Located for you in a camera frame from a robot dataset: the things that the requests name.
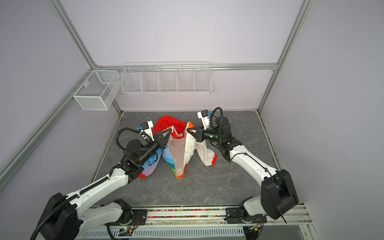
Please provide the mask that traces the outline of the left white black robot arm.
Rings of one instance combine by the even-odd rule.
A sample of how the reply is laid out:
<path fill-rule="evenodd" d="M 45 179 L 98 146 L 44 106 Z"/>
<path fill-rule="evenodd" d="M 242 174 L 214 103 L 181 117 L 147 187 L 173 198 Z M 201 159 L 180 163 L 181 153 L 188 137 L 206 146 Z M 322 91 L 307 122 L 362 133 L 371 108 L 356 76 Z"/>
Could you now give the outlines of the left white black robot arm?
<path fill-rule="evenodd" d="M 172 129 L 153 134 L 152 128 L 122 128 L 115 142 L 123 152 L 121 160 L 109 173 L 77 191 L 53 195 L 37 223 L 31 239 L 42 235 L 46 240 L 73 240 L 79 234 L 111 223 L 129 225 L 135 215 L 124 200 L 93 208 L 93 205 L 113 191 L 122 188 L 139 177 L 145 163 L 158 158 L 159 150 L 165 149 Z"/>

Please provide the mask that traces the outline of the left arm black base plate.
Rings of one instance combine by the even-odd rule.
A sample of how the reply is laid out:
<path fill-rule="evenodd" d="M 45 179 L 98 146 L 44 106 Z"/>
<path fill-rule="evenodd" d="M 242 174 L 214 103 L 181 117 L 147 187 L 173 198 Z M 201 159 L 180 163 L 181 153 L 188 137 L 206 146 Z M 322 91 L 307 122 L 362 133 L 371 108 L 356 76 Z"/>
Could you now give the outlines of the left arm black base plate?
<path fill-rule="evenodd" d="M 130 212 L 124 212 L 116 221 L 109 223 L 110 226 L 144 226 L 148 215 L 147 209 L 133 209 Z"/>

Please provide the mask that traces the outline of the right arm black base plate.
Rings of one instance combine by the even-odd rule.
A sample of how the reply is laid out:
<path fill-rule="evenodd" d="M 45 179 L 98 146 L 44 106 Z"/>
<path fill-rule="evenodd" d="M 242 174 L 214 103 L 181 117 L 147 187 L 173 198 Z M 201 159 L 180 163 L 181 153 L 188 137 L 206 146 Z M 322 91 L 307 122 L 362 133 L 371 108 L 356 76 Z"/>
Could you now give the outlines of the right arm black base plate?
<path fill-rule="evenodd" d="M 267 217 L 263 214 L 250 216 L 244 208 L 229 207 L 226 208 L 224 220 L 228 224 L 264 224 L 267 222 Z"/>

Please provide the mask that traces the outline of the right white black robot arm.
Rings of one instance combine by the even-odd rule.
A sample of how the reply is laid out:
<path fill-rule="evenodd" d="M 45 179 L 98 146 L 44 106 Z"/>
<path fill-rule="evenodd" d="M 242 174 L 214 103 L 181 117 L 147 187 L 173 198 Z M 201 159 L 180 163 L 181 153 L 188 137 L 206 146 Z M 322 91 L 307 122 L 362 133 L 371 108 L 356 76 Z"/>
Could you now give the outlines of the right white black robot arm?
<path fill-rule="evenodd" d="M 239 204 L 241 219 L 249 221 L 266 214 L 276 220 L 299 204 L 299 198 L 290 173 L 277 170 L 253 155 L 238 139 L 232 136 L 228 118 L 219 117 L 215 126 L 202 120 L 202 127 L 187 128 L 186 132 L 202 143 L 209 141 L 228 162 L 234 162 L 253 177 L 261 187 L 259 197 L 250 197 Z"/>

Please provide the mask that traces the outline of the rainbow red kids jacket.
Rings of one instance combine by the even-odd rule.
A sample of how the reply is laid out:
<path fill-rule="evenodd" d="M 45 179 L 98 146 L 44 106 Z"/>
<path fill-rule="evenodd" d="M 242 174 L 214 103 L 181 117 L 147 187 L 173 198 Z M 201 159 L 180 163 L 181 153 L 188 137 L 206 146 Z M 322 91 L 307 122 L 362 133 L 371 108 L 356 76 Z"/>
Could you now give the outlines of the rainbow red kids jacket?
<path fill-rule="evenodd" d="M 169 116 L 158 120 L 154 127 L 155 133 L 168 129 L 172 129 L 173 132 L 166 148 L 158 150 L 157 154 L 144 164 L 144 170 L 140 173 L 139 177 L 145 179 L 151 175 L 162 158 L 171 167 L 176 178 L 181 179 L 184 177 L 185 168 L 195 152 L 198 153 L 200 160 L 205 166 L 215 165 L 218 158 L 217 154 L 207 148 L 205 141 L 199 143 L 191 134 L 187 133 L 187 129 L 193 126 L 191 122 L 185 123 Z"/>

